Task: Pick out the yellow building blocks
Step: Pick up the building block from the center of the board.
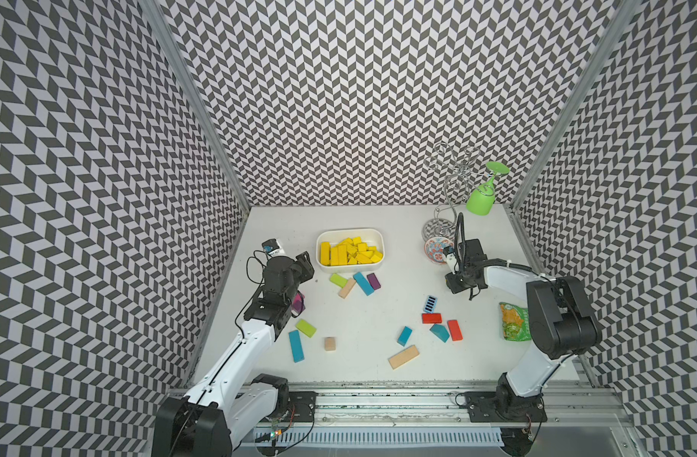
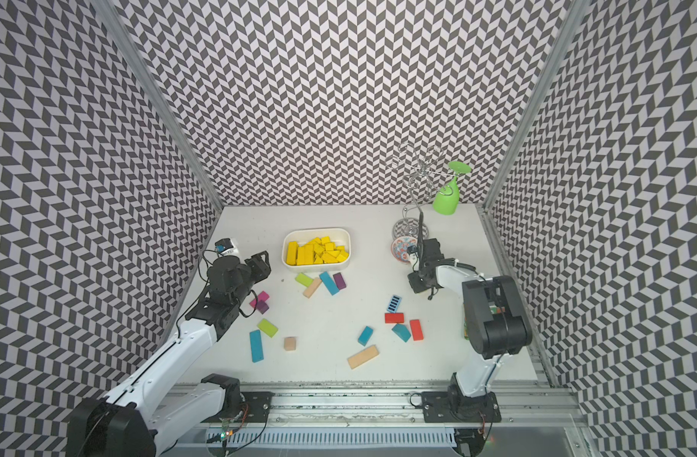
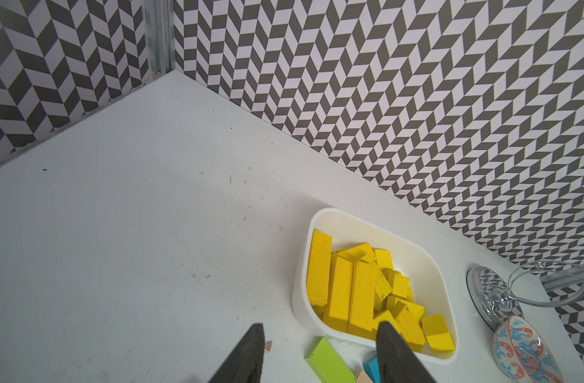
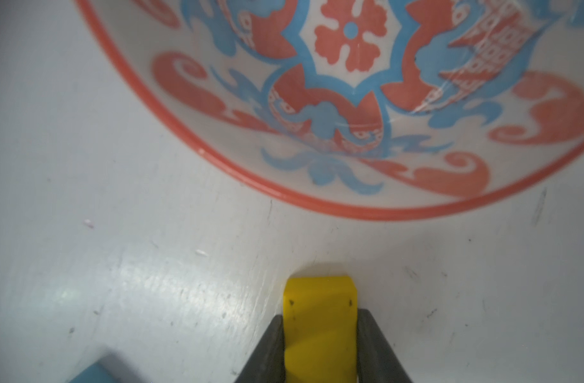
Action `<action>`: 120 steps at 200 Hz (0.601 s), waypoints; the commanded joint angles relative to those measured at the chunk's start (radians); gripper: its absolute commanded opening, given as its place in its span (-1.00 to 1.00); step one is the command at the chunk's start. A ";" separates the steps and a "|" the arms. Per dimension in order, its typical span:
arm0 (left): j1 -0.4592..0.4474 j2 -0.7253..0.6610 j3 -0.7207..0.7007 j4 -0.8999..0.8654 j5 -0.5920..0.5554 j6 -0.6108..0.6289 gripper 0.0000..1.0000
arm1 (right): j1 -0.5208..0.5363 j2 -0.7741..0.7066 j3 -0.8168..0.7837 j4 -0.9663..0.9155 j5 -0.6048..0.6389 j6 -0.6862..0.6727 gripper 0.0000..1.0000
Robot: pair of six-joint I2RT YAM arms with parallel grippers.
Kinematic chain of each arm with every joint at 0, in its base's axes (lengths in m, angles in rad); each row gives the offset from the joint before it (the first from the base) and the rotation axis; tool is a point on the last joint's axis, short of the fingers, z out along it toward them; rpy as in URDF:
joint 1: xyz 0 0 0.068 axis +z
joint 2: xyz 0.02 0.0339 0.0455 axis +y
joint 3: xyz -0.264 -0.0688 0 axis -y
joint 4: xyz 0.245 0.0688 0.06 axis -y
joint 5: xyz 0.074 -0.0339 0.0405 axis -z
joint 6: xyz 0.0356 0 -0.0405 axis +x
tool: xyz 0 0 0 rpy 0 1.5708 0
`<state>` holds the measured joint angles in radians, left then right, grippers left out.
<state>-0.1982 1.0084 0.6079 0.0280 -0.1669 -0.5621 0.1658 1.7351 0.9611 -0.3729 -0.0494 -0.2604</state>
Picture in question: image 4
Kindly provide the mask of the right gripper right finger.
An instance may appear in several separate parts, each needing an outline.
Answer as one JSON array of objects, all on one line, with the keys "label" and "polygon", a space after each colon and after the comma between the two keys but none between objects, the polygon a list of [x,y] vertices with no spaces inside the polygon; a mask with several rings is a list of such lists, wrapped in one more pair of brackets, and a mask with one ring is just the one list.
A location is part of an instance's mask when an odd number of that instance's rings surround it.
[{"label": "right gripper right finger", "polygon": [[357,317],[357,376],[359,383],[412,383],[372,313]]}]

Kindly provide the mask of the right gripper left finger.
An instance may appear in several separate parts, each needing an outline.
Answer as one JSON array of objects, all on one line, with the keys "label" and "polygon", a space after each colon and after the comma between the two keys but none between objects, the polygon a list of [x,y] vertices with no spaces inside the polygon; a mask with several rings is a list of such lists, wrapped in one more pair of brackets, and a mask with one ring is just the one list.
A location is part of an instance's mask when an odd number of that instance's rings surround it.
[{"label": "right gripper left finger", "polygon": [[235,383],[280,383],[285,377],[283,317],[275,315]]}]

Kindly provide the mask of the yellow square block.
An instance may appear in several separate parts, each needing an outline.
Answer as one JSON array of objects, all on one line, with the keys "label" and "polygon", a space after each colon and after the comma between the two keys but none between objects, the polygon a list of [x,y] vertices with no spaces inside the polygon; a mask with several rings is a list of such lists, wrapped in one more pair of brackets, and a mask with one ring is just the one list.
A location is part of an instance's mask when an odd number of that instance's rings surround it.
[{"label": "yellow square block", "polygon": [[283,292],[288,382],[357,381],[357,289],[349,276],[292,278]]}]

